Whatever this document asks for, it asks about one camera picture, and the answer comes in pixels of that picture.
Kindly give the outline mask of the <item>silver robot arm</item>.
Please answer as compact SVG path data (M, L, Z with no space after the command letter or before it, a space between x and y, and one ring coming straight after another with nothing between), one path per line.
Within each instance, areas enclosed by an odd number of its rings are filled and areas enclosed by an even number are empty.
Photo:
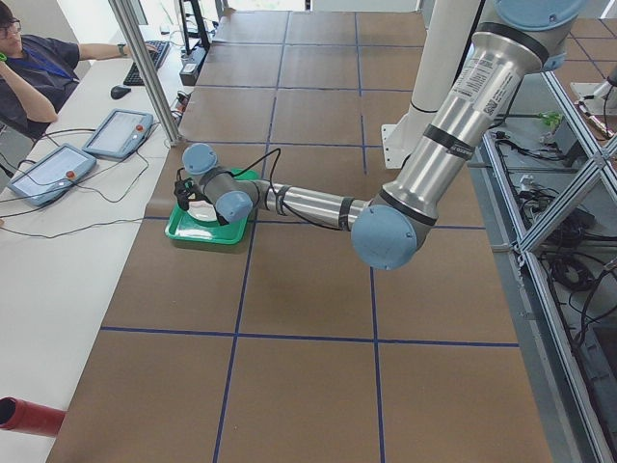
M562 65L580 1L439 1L431 14L413 100L388 126L397 177L364 202L352 197L243 180L195 144L182 155L177 204L210 204L223 225L261 208L351 235L366 264L407 263L438 219L438 204L525 76Z

